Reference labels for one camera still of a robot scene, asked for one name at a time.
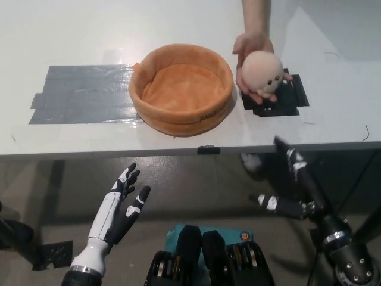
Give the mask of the bare person hand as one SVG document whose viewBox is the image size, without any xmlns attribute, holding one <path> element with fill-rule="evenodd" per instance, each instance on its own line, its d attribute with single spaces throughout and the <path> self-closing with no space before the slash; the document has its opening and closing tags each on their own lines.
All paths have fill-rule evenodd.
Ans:
<svg viewBox="0 0 381 286">
<path fill-rule="evenodd" d="M 274 54 L 273 44 L 263 32 L 245 32 L 236 38 L 233 54 L 238 56 L 236 84 L 261 105 L 264 100 L 276 102 L 276 90 L 292 76 L 284 71 L 281 60 Z"/>
</svg>

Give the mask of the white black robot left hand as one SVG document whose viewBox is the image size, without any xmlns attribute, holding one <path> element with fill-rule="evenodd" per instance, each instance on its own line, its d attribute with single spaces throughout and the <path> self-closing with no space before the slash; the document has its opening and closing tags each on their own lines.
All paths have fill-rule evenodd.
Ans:
<svg viewBox="0 0 381 286">
<path fill-rule="evenodd" d="M 105 274 L 105 258 L 112 247 L 118 244 L 127 234 L 139 217 L 151 188 L 145 186 L 125 210 L 122 202 L 131 194 L 140 171 L 136 163 L 127 167 L 116 179 L 111 190 L 106 193 L 101 206 L 93 220 L 86 247 L 74 258 L 70 269 L 103 277 Z"/>
</svg>

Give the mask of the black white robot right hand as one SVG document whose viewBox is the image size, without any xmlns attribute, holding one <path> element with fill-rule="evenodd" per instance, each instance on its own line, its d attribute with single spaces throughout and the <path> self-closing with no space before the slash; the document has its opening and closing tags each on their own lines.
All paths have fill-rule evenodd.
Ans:
<svg viewBox="0 0 381 286">
<path fill-rule="evenodd" d="M 302 189 L 297 200 L 289 200 L 276 195 L 251 195 L 250 199 L 260 207 L 278 215 L 292 219 L 311 220 L 320 235 L 323 245 L 343 245 L 353 242 L 351 228 L 336 214 L 332 204 L 318 186 L 308 170 L 308 161 L 294 147 L 279 136 L 274 137 L 278 153 L 287 161 L 289 174 Z"/>
</svg>

